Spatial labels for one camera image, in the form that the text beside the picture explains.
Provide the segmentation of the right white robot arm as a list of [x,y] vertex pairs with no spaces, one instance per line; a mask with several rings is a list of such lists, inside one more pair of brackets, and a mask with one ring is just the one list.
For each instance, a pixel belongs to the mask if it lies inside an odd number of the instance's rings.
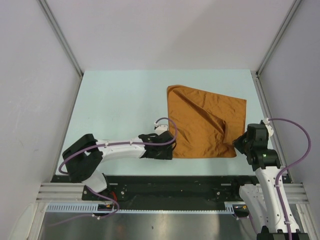
[[276,150],[268,148],[274,134],[271,122],[271,118],[265,118],[250,123],[246,132],[233,141],[234,148],[246,156],[259,184],[237,183],[230,188],[230,194],[247,206],[252,227],[257,230],[256,239],[308,240],[309,235],[301,232],[292,214],[282,175],[304,160],[311,149],[308,147],[294,163],[282,166]]

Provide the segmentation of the aluminium corner post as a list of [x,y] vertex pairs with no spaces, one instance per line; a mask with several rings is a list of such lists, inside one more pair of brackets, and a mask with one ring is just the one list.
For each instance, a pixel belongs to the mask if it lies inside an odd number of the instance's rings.
[[275,37],[273,38],[267,52],[265,53],[261,63],[259,64],[257,70],[255,71],[255,74],[259,77],[262,72],[264,71],[267,63],[269,62],[269,60],[271,59],[274,51],[276,50],[278,44],[281,42],[283,36],[285,35],[289,25],[291,24],[293,18],[296,15],[296,12],[298,11],[299,7],[301,6],[301,4],[303,3],[303,0],[294,0],[292,2],[291,7],[289,8],[283,22],[281,23]]
[[68,40],[67,40],[65,34],[63,33],[62,28],[60,27],[60,24],[59,24],[57,18],[55,17],[48,1],[47,0],[37,0],[36,2],[38,3],[45,18],[47,19],[52,31],[54,32],[57,40],[59,41],[59,44],[62,47],[62,50],[64,51],[70,64],[72,65],[72,67],[74,68],[75,72],[80,77],[80,79],[82,79],[84,76],[84,72],[81,69],[81,66],[80,66],[70,44],[68,43]]

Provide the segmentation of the orange cloth napkin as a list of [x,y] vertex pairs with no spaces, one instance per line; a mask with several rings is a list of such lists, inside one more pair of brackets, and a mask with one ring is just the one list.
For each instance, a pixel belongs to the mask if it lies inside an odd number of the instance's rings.
[[167,112],[177,133],[177,159],[234,158],[245,132],[247,101],[183,85],[167,87]]

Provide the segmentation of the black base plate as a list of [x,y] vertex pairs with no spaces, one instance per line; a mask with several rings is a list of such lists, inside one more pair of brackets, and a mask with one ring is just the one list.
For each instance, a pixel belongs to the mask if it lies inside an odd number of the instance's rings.
[[101,195],[115,198],[121,210],[218,211],[240,202],[240,186],[258,184],[255,176],[105,176]]

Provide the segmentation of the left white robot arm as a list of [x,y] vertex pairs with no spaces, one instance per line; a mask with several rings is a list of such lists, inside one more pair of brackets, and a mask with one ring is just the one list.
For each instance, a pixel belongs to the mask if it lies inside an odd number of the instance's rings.
[[68,175],[71,183],[82,183],[93,190],[100,200],[110,196],[105,174],[99,166],[109,160],[155,159],[172,160],[176,137],[168,130],[161,134],[140,134],[125,141],[97,140],[93,134],[85,134],[63,153],[59,172]]

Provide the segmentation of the aluminium front rail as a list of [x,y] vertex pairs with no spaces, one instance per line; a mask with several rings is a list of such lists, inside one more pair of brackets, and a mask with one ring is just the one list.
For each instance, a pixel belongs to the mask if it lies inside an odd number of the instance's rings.
[[[309,204],[302,183],[284,183],[283,187],[289,204]],[[38,203],[84,203],[83,190],[82,183],[42,183],[35,201]]]

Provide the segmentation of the right aluminium side rail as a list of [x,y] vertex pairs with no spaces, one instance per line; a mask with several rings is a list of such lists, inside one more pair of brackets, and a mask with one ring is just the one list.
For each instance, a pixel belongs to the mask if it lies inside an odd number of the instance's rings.
[[[260,77],[258,76],[258,74],[255,71],[251,71],[251,76],[253,79],[253,83],[256,89],[256,93],[260,102],[260,106],[262,108],[262,112],[263,112],[263,116],[264,118],[272,118],[272,114],[267,102],[267,98],[265,95],[265,92],[263,90],[263,86],[260,80]],[[276,127],[273,123],[271,123],[271,126],[274,130],[273,136],[271,137],[271,142],[272,142],[272,146],[274,147],[274,149],[277,151],[278,156],[279,156],[279,160],[282,163],[283,167],[285,167],[287,165],[286,163],[286,158],[284,156],[284,152],[280,143],[280,139],[276,130]]]

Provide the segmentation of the left aluminium corner post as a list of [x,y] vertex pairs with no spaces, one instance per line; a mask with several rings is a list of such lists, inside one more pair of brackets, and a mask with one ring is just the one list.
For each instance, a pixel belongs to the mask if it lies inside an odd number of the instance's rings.
[[59,41],[59,44],[62,47],[62,50],[64,51],[70,64],[72,65],[72,67],[74,68],[75,72],[80,77],[80,79],[82,79],[84,76],[84,72],[81,69],[81,66],[80,66],[70,44],[68,43],[68,40],[67,40],[65,34],[63,33],[62,28],[60,27],[60,24],[59,24],[57,18],[55,17],[48,1],[47,0],[37,0],[36,2],[38,3],[45,18],[47,19],[52,31],[54,32],[57,40]]

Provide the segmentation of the right aluminium corner post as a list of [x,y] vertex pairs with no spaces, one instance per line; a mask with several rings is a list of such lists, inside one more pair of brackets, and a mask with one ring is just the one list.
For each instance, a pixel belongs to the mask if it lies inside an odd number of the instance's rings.
[[285,35],[289,25],[291,24],[293,18],[296,15],[296,12],[298,11],[299,7],[301,6],[301,4],[303,3],[303,0],[294,0],[292,2],[291,7],[289,8],[283,22],[281,23],[275,37],[273,38],[267,52],[265,53],[261,63],[259,64],[257,70],[255,71],[255,74],[259,77],[262,72],[264,71],[267,63],[269,62],[269,60],[271,59],[274,51],[276,50],[278,44],[281,42],[283,36]]

